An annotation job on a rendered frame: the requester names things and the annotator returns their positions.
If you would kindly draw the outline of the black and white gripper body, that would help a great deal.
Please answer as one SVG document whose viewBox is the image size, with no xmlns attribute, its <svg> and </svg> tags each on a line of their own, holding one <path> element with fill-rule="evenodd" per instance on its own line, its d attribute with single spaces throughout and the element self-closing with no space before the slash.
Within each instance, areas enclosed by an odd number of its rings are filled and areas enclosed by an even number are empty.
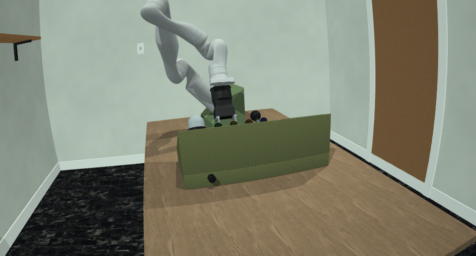
<svg viewBox="0 0 476 256">
<path fill-rule="evenodd" d="M 235 83 L 233 77 L 228 77 L 226 73 L 217 73 L 210 76 L 210 91 L 214 105 L 214 119 L 219 116 L 221 119 L 231 119 L 235 115 L 232 105 L 231 84 Z"/>
</svg>

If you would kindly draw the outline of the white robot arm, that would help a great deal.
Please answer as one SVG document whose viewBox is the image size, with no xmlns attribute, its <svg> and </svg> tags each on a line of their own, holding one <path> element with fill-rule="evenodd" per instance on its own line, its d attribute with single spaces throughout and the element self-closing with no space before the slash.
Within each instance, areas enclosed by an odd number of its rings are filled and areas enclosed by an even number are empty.
<svg viewBox="0 0 476 256">
<path fill-rule="evenodd" d="M 155 25 L 155 40 L 168 79 L 179 84 L 187 77 L 186 90 L 213 113 L 210 84 L 187 61 L 177 58 L 179 43 L 176 35 L 193 45 L 205 59 L 212 61 L 208 66 L 209 77 L 217 73 L 227 74 L 226 43 L 215 39 L 207 44 L 204 31 L 191 23 L 172 20 L 168 0 L 147 0 L 140 14 L 144 20 Z"/>
</svg>

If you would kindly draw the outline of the olive green console housing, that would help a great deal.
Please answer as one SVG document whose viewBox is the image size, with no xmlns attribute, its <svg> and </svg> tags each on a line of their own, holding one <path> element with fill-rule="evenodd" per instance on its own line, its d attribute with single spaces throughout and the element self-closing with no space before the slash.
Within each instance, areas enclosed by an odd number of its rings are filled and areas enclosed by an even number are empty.
<svg viewBox="0 0 476 256">
<path fill-rule="evenodd" d="M 206 128 L 194 115 L 178 131 L 185 189 L 275 177 L 328 166 L 331 114 L 267 121 L 252 111 L 245 124 Z M 260 119 L 260 121 L 259 121 Z M 181 162 L 182 164 L 181 164 Z"/>
</svg>

